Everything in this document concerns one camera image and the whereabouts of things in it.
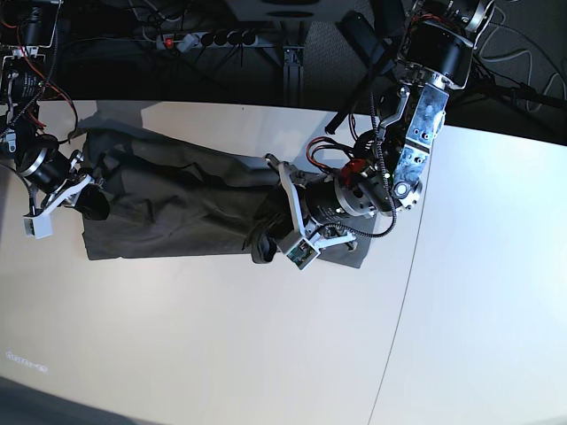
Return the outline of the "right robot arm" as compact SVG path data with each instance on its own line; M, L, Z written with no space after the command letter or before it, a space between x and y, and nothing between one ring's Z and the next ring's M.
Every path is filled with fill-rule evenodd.
M47 94L71 97L54 81L58 59L60 1L1 3L1 165L24 185L28 218L64 206L87 220L106 220L110 206L101 179L84 166L82 151L69 157L62 141L46 133L39 103Z

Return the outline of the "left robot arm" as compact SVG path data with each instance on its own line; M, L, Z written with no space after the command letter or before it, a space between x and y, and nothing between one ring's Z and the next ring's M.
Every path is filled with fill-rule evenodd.
M491 1L416 1L409 10L398 2L377 3L377 40L358 91L370 93L373 80L394 65L393 93L370 101L371 128L355 135L352 145L333 137L341 122L353 120L346 105L307 145L312 172L265 157L278 183L247 237L255 263L282 253L304 269L331 247L354 250L361 238L379 238L359 228L362 220L383 215L396 221L419 201L450 94L466 86L493 11Z

